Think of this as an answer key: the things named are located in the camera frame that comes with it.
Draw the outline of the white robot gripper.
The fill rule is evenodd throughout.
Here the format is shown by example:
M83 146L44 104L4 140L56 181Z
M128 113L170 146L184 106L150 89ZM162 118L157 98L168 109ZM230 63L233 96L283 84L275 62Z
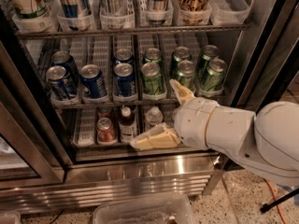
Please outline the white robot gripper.
M191 90L175 79L170 79L169 83L181 104L174 117L175 129L163 122L133 138L130 145L140 150L172 148L181 140L186 147L207 150L206 128L219 104L214 100L195 98Z

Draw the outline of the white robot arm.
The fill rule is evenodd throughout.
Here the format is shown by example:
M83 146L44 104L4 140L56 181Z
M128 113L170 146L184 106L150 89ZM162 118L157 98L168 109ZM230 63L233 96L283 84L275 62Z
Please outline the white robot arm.
M179 101L174 125L157 125L134 138L132 147L170 148L181 143L213 149L276 184L299 185L299 104L278 101L255 113L196 97L174 79L170 85Z

